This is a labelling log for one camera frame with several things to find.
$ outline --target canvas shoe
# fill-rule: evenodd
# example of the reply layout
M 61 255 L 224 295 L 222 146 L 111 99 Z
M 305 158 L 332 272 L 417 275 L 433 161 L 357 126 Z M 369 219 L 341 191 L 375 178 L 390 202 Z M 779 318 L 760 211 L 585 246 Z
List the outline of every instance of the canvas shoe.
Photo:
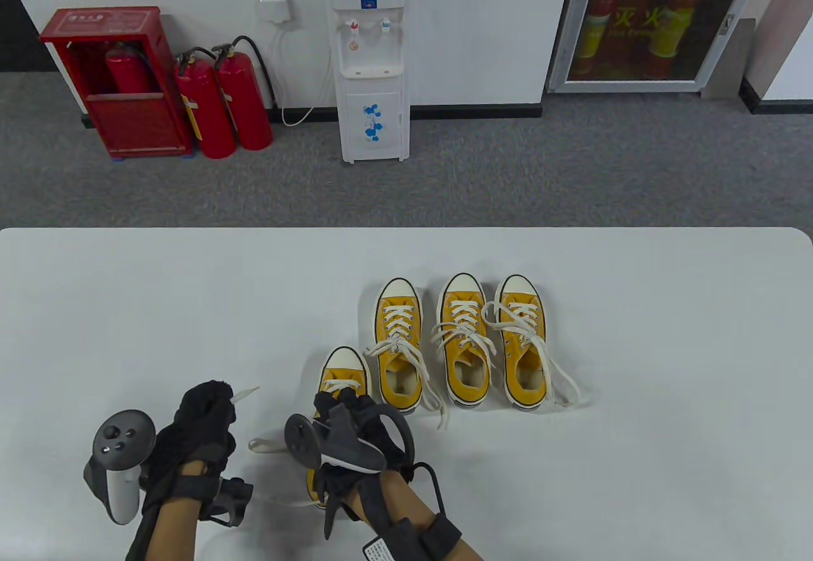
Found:
M 438 325 L 432 340 L 443 352 L 449 398 L 465 408 L 485 400 L 491 384 L 491 357 L 496 349 L 488 339 L 484 306 L 483 288 L 468 273 L 452 277 L 438 297 Z
M 378 296 L 373 312 L 375 345 L 366 357 L 378 360 L 381 398 L 409 414 L 421 401 L 429 410 L 441 412 L 445 404 L 430 385 L 429 372 L 420 352 L 424 312 L 415 288 L 398 277 L 390 280 Z
M 557 399 L 551 378 L 554 367 L 575 391 L 575 404 L 581 403 L 581 390 L 554 361 L 546 348 L 545 308 L 534 285 L 520 274 L 512 274 L 497 288 L 493 302 L 483 309 L 494 309 L 494 322 L 486 322 L 502 334 L 505 349 L 505 392 L 515 407 L 533 410 L 547 398 L 560 406 L 573 402 Z
M 319 391 L 328 392 L 338 397 L 345 388 L 352 388 L 358 396 L 369 395 L 372 389 L 370 367 L 366 360 L 351 347 L 337 347 L 325 360 L 322 375 L 319 379 Z M 314 486 L 316 472 L 307 472 L 307 492 L 316 506 L 325 509 L 319 502 L 319 495 Z

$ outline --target shoe insole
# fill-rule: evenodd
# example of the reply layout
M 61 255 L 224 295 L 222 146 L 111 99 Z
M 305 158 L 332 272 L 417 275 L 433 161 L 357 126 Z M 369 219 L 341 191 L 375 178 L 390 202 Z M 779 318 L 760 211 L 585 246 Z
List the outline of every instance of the shoe insole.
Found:
M 418 390 L 418 373 L 409 362 L 394 360 L 387 368 L 389 389 L 403 396 L 412 396 Z
M 520 387 L 528 392 L 537 392 L 545 386 L 545 373 L 539 356 L 527 352 L 516 366 L 516 378 Z
M 467 387 L 479 389 L 485 383 L 485 373 L 482 361 L 480 363 L 468 363 L 462 360 L 455 362 L 455 375 L 458 381 Z

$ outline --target fire extinguisher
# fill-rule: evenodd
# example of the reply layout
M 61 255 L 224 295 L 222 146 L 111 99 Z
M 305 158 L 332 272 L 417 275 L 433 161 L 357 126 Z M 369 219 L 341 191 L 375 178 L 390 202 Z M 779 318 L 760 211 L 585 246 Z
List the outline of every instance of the fire extinguisher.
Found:
M 257 45 L 248 36 L 239 36 L 232 44 L 221 44 L 212 49 L 218 53 L 215 73 L 238 131 L 240 144 L 247 151 L 262 151 L 271 145 L 274 135 L 252 59 L 246 53 L 235 51 L 236 45 L 241 41 L 248 42 L 255 50 L 273 100 L 274 91 L 265 62 L 262 61 Z
M 208 59 L 196 58 L 195 52 L 215 58 L 197 47 L 181 53 L 175 61 L 175 81 L 203 155 L 226 158 L 238 149 L 229 108 L 217 84 L 214 65 Z
M 604 38 L 607 24 L 610 23 L 610 16 L 615 12 L 617 2 L 618 0 L 590 0 L 579 42 L 575 47 L 573 74 L 584 75 L 593 69 L 598 47 Z
M 117 43 L 105 54 L 105 63 L 119 93 L 154 93 L 158 90 L 149 62 L 134 46 Z
M 658 29 L 653 32 L 648 48 L 645 77 L 663 81 L 671 74 L 677 47 L 694 18 L 700 0 L 669 0 L 663 9 Z

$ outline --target gray carpet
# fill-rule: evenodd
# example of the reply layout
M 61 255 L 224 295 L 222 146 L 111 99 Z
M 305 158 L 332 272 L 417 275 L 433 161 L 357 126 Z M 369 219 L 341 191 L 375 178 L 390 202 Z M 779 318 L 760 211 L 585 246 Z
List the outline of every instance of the gray carpet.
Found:
M 111 163 L 56 74 L 0 75 L 0 227 L 791 226 L 813 234 L 813 116 L 689 95 L 548 96 L 542 119 L 425 121 L 404 163 L 337 125 L 225 161 Z

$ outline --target white table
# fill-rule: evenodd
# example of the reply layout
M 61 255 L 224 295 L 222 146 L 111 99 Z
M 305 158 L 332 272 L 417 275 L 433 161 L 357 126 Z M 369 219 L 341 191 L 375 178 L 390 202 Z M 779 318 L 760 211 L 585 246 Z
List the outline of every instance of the white table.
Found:
M 122 558 L 82 482 L 113 412 L 159 427 L 212 378 L 238 405 L 227 476 L 304 499 L 287 456 L 253 456 L 307 410 L 313 365 L 370 342 L 396 274 L 487 290 L 525 273 L 552 352 L 587 407 L 526 414 L 496 390 L 475 411 L 410 418 L 450 517 L 487 559 L 813 558 L 813 248 L 783 229 L 169 229 L 0 233 L 0 557 Z M 434 355 L 425 347 L 427 356 Z M 416 487 L 430 498 L 429 479 Z M 254 502 L 240 529 L 198 531 L 199 559 L 360 558 L 368 530 Z

